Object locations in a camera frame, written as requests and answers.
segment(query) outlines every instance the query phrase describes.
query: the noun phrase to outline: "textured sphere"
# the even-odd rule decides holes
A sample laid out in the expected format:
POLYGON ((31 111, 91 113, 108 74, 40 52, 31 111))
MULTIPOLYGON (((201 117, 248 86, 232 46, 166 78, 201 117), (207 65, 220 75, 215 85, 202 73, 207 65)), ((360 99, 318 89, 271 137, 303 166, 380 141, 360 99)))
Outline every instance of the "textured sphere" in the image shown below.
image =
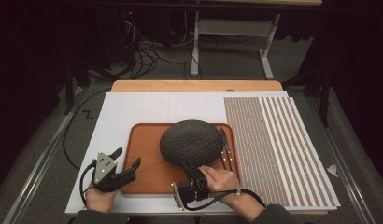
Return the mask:
POLYGON ((186 161, 194 167, 209 165, 222 150, 223 139, 218 129, 201 120, 173 124, 160 140, 160 151, 165 160, 180 168, 186 161))

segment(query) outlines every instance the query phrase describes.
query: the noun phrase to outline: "sleeve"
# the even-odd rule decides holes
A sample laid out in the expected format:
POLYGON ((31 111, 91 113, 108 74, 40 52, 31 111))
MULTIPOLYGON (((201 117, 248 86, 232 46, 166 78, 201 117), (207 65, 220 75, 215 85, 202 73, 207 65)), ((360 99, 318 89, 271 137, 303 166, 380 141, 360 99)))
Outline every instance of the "sleeve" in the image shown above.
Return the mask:
POLYGON ((79 211, 73 224, 123 224, 119 218, 93 210, 79 211))
POLYGON ((279 204, 269 204, 261 214, 252 222, 253 224, 296 224, 293 217, 284 207, 279 204))

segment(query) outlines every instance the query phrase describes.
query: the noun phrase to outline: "dark gray dome object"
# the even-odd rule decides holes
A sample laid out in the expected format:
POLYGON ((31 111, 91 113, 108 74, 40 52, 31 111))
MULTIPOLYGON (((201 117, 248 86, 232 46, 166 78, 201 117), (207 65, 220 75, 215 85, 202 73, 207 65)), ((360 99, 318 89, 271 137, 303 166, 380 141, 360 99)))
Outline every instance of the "dark gray dome object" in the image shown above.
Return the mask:
POLYGON ((223 139, 212 124, 184 120, 171 125, 160 140, 160 151, 169 163, 183 168, 189 161, 194 167, 209 165, 223 150, 223 139))

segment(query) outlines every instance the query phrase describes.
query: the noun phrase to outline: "metal stand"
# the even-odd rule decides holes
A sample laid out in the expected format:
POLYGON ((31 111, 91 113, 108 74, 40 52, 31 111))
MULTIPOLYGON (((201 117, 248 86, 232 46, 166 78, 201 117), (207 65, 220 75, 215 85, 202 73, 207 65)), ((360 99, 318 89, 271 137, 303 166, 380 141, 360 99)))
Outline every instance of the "metal stand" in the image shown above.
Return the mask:
POLYGON ((194 22, 194 47, 192 50, 191 59, 191 76, 198 76, 199 49, 198 41, 199 34, 205 35, 247 35, 266 37, 264 49, 259 50, 259 55, 262 61, 262 66, 266 79, 274 79, 270 68, 270 63, 267 59, 268 51, 273 42, 274 34, 279 21, 279 14, 276 14, 273 21, 231 21, 231 20, 213 20, 200 19, 200 13, 195 12, 194 22))

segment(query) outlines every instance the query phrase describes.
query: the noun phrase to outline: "wooden plank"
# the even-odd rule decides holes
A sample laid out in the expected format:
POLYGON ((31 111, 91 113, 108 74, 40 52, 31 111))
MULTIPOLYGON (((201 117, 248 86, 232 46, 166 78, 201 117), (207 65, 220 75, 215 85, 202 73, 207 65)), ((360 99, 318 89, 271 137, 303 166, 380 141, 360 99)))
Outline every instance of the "wooden plank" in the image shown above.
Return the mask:
POLYGON ((118 80, 112 92, 283 91, 274 80, 118 80))

